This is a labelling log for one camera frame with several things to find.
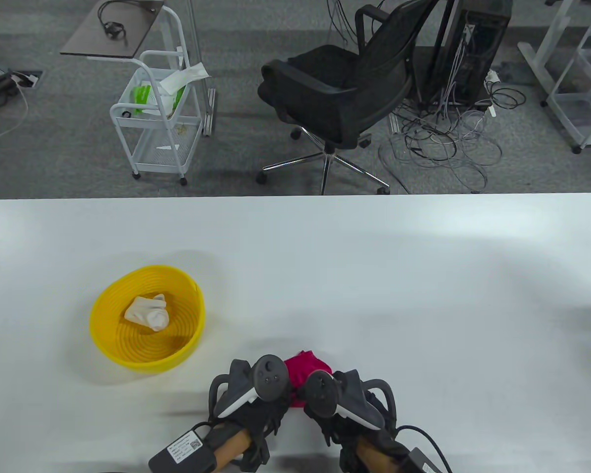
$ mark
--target red cloth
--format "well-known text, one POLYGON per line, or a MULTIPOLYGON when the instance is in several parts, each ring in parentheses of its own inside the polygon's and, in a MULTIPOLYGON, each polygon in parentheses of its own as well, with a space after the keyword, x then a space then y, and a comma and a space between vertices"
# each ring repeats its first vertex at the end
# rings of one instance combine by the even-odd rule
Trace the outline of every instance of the red cloth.
POLYGON ((304 407, 303 401, 300 401, 296 397, 296 392, 304 386, 312 372, 322 370, 333 374, 333 370, 330 369, 329 365, 316 358, 313 351, 301 351, 293 356, 293 358, 286 360, 285 365, 287 365, 287 369, 289 370, 289 379, 294 390, 291 398, 291 407, 304 407))

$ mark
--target black glove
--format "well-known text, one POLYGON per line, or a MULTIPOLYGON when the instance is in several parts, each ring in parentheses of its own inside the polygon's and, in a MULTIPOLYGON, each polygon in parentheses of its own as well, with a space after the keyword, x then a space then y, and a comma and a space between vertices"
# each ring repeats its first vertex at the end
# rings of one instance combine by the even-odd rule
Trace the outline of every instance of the black glove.
POLYGON ((385 419, 384 429, 370 430, 338 414, 330 419, 324 419, 316 415, 308 405, 304 406, 304 413, 320 426, 327 445, 330 446, 331 440, 333 443, 341 445, 340 467, 344 473, 368 473, 366 466, 357 457, 357 443, 360 437, 371 443, 381 453, 399 462, 404 460, 410 453, 406 446, 395 440, 396 419, 390 415, 381 401, 369 391, 365 391, 365 399, 383 415, 385 419))
MULTIPOLYGON (((271 432, 274 432, 274 435, 278 432, 282 418, 289 410, 289 405, 291 405, 291 385, 287 386, 282 396, 272 403, 257 399, 251 404, 243 404, 228 417, 213 419, 216 424, 225 423, 230 430, 234 424, 250 433, 252 445, 243 453, 243 458, 239 462, 241 471, 254 473, 259 466, 267 464, 269 449, 265 437, 271 432)), ((219 446, 210 445, 213 451, 219 446)))

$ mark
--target headphones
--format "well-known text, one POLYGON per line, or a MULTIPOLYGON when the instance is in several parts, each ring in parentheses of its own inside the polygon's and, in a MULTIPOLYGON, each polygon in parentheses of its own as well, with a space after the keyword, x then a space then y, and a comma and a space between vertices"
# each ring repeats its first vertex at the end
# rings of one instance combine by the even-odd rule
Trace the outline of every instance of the headphones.
POLYGON ((100 22, 100 25, 102 26, 103 31, 105 31, 105 34, 111 40, 117 40, 121 37, 124 38, 125 36, 127 36, 127 30, 125 30, 125 25, 119 22, 104 22, 101 18, 102 12, 112 3, 127 3, 129 5, 134 5, 138 8, 142 8, 145 11, 156 13, 155 8, 149 8, 143 5, 143 3, 146 2, 142 2, 140 0, 106 0, 105 2, 100 4, 99 9, 97 11, 97 18, 100 22))

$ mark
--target black office chair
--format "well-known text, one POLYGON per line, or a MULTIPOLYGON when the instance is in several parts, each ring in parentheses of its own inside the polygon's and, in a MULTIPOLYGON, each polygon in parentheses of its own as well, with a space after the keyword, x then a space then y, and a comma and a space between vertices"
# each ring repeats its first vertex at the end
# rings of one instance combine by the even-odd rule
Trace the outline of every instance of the black office chair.
POLYGON ((416 38, 437 2, 410 0, 389 14, 366 5, 355 15, 359 54, 325 45, 286 63, 275 59, 262 67, 260 98, 275 108, 278 119, 297 125, 291 138, 305 133, 320 152, 265 166, 257 183, 266 183, 269 171, 324 158, 321 195, 333 161, 379 184, 377 194, 390 193, 387 183, 338 156, 336 149, 355 149, 357 144, 365 148, 370 138, 361 133, 392 113, 408 95, 415 83, 416 38), (382 23, 368 43, 365 16, 382 23))

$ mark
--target black computer case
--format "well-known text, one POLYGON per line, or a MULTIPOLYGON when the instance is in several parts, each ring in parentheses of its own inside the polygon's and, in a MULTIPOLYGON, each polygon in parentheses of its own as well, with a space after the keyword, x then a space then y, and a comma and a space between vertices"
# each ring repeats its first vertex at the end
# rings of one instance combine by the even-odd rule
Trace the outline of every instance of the black computer case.
POLYGON ((474 108, 480 99, 511 16, 512 0, 460 0, 454 9, 436 76, 444 79, 442 86, 446 86, 460 41, 466 41, 466 52, 455 78, 455 102, 464 108, 474 108))

